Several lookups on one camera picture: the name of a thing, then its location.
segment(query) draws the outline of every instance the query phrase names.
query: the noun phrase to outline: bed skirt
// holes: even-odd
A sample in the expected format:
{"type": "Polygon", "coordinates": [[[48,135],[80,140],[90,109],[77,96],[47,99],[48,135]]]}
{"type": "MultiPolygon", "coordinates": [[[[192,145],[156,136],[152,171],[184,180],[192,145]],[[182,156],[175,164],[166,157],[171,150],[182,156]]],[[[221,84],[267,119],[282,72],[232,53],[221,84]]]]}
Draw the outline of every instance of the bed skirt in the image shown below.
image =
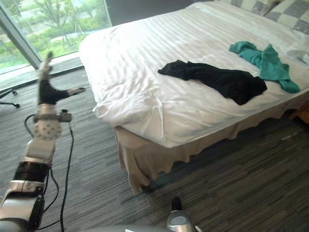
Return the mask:
{"type": "Polygon", "coordinates": [[[299,109],[308,100],[309,92],[306,92],[232,126],[172,148],[166,148],[122,127],[116,127],[114,132],[118,143],[120,167],[127,170],[132,191],[137,195],[142,184],[148,186],[149,178],[156,179],[160,172],[169,173],[174,162],[189,162],[190,156],[199,154],[204,148],[225,138],[235,139],[239,131],[255,127],[267,118],[281,118],[286,110],[299,109]]]}

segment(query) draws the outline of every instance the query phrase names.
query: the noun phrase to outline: black cable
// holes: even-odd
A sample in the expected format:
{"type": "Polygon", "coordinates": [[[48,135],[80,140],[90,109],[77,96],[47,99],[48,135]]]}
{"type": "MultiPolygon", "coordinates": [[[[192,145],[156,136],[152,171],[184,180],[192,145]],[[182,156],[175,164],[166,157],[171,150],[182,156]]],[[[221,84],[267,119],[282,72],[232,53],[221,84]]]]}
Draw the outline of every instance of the black cable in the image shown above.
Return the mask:
{"type": "Polygon", "coordinates": [[[42,227],[42,228],[38,228],[37,230],[39,231],[39,230],[46,229],[46,228],[48,228],[48,227],[50,227],[50,226],[55,225],[55,224],[56,224],[56,223],[58,223],[58,222],[60,222],[60,219],[59,219],[58,221],[55,221],[55,222],[54,222],[54,223],[52,223],[52,224],[49,224],[48,226],[44,226],[44,227],[42,227]]]}
{"type": "Polygon", "coordinates": [[[52,176],[52,179],[53,179],[53,181],[54,181],[54,184],[56,185],[57,194],[56,194],[55,198],[53,199],[53,201],[50,202],[50,204],[44,209],[43,213],[45,213],[45,212],[49,209],[49,207],[52,206],[52,204],[56,201],[56,199],[57,199],[57,197],[58,197],[58,194],[59,194],[59,185],[58,185],[57,181],[56,181],[55,178],[54,178],[54,174],[53,174],[53,169],[52,169],[52,167],[50,167],[50,175],[52,176]]]}
{"type": "Polygon", "coordinates": [[[61,231],[62,232],[64,232],[63,210],[64,210],[64,205],[66,203],[66,198],[67,198],[67,193],[68,193],[69,171],[70,171],[71,157],[72,157],[72,151],[73,151],[73,145],[74,145],[74,136],[73,136],[73,131],[72,131],[70,123],[69,123],[69,129],[70,129],[70,134],[71,134],[71,137],[72,137],[72,142],[71,142],[71,149],[70,149],[70,155],[69,155],[69,160],[68,160],[68,167],[67,167],[67,174],[66,174],[66,183],[65,183],[65,189],[64,189],[64,196],[63,196],[63,201],[62,201],[62,206],[61,206],[61,211],[60,211],[60,225],[61,225],[61,231]]]}
{"type": "Polygon", "coordinates": [[[47,175],[46,175],[46,184],[45,184],[45,188],[44,188],[42,196],[44,196],[45,193],[46,193],[46,190],[47,190],[47,187],[48,187],[48,179],[49,179],[49,169],[48,169],[48,172],[47,172],[47,175]]]}
{"type": "Polygon", "coordinates": [[[27,125],[27,121],[28,121],[28,119],[29,119],[29,118],[31,118],[32,116],[35,116],[35,114],[33,114],[33,115],[29,115],[29,116],[25,119],[25,121],[24,121],[24,125],[25,125],[26,130],[28,131],[28,133],[29,133],[29,134],[31,135],[31,137],[33,138],[33,137],[34,137],[34,135],[32,134],[31,130],[29,129],[29,127],[28,127],[28,125],[27,125]]]}

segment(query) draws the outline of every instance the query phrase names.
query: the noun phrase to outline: wall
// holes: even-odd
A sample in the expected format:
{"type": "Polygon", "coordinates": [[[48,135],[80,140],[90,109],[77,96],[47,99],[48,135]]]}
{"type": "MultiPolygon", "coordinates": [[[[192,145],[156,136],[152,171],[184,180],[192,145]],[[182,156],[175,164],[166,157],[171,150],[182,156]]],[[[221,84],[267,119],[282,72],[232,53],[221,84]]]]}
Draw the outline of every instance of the wall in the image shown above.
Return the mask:
{"type": "Polygon", "coordinates": [[[106,0],[112,25],[185,8],[196,0],[106,0]]]}

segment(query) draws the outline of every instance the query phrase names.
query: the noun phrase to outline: glass window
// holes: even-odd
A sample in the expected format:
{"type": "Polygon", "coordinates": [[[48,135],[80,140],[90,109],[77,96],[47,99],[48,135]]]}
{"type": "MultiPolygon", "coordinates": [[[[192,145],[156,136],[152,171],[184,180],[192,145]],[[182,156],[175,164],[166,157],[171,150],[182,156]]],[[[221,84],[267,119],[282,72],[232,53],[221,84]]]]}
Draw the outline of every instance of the glass window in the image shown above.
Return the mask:
{"type": "Polygon", "coordinates": [[[34,68],[0,28],[0,91],[24,82],[17,76],[32,70],[34,68]]]}
{"type": "Polygon", "coordinates": [[[2,0],[44,59],[78,51],[88,34],[111,26],[105,0],[2,0]]]}

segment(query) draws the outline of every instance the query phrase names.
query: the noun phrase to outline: white bed sheet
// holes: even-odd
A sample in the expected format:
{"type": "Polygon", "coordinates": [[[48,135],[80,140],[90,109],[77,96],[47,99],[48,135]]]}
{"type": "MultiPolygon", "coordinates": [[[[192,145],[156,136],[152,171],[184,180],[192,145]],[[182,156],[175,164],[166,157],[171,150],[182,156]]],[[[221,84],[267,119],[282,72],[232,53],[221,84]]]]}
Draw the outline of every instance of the white bed sheet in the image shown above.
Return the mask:
{"type": "Polygon", "coordinates": [[[309,38],[267,18],[222,2],[198,2],[172,13],[93,33],[80,45],[97,106],[113,127],[165,147],[199,139],[309,91],[308,68],[288,59],[289,50],[309,50],[309,38]],[[269,43],[301,92],[290,94],[266,81],[267,91],[239,106],[194,80],[160,75],[177,59],[259,75],[259,69],[229,52],[237,41],[263,50],[269,43]]]}

